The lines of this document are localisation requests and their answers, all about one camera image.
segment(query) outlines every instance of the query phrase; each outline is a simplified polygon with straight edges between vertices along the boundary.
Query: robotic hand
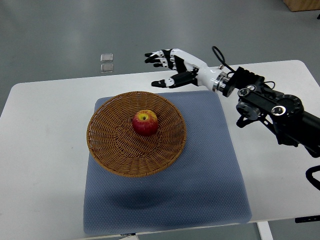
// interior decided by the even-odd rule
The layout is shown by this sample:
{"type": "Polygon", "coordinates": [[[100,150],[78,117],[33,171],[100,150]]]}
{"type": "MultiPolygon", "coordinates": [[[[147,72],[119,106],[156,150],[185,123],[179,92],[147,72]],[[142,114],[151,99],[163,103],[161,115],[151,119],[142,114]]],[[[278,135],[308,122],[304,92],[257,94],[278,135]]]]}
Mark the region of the robotic hand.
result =
{"type": "Polygon", "coordinates": [[[222,91],[225,86],[223,80],[228,80],[227,74],[221,69],[208,67],[204,61],[178,48],[150,52],[145,56],[145,63],[153,63],[156,68],[164,67],[178,72],[168,79],[152,82],[153,87],[172,89],[194,84],[206,86],[209,90],[222,91]]]}

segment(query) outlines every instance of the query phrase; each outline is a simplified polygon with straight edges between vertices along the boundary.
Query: wicker basket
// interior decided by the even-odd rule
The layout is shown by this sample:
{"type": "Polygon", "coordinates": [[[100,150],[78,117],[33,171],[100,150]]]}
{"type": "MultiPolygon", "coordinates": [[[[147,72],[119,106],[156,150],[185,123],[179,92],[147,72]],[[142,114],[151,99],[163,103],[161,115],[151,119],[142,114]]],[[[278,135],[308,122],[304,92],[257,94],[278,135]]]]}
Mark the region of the wicker basket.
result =
{"type": "Polygon", "coordinates": [[[144,91],[127,92],[106,101],[92,116],[87,145],[106,170],[124,177],[144,177],[169,167],[181,154],[187,128],[179,110],[167,99],[144,91]],[[132,118],[140,110],[158,118],[152,136],[138,135],[132,118]]]}

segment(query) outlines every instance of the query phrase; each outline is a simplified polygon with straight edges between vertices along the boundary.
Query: red apple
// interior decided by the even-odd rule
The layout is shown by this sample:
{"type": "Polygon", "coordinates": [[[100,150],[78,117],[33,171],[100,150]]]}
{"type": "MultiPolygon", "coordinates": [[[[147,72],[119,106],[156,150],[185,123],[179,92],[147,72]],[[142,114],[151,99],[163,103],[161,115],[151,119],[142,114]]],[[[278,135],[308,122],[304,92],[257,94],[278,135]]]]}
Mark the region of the red apple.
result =
{"type": "Polygon", "coordinates": [[[151,110],[138,111],[132,119],[134,131],[142,136],[151,136],[158,130],[158,119],[151,110]]]}

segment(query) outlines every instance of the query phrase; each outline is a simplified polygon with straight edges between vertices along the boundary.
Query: robotic finger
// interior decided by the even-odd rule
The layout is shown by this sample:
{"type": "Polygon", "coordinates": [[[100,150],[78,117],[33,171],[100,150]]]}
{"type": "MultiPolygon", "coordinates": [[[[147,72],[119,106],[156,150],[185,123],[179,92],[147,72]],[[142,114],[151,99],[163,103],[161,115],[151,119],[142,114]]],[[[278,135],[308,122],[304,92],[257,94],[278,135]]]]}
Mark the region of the robotic finger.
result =
{"type": "Polygon", "coordinates": [[[157,88],[178,88],[187,84],[197,85],[196,74],[190,71],[184,71],[160,81],[153,81],[151,86],[157,88]]]}

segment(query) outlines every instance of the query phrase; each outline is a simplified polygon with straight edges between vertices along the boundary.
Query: gray floor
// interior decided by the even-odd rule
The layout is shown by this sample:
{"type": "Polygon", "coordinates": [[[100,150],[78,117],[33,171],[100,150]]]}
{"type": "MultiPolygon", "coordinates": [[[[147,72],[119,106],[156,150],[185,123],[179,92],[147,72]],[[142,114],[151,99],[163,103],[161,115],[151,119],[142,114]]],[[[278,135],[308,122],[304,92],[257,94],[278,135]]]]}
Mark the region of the gray floor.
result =
{"type": "MultiPolygon", "coordinates": [[[[114,54],[108,75],[117,75],[159,71],[144,53],[167,48],[217,66],[216,45],[230,65],[301,60],[320,83],[319,14],[290,12],[282,0],[0,0],[0,113],[17,83],[101,76],[102,53],[114,54]]],[[[275,240],[320,236],[320,222],[269,224],[275,240]]],[[[260,238],[245,224],[140,239],[260,238]]]]}

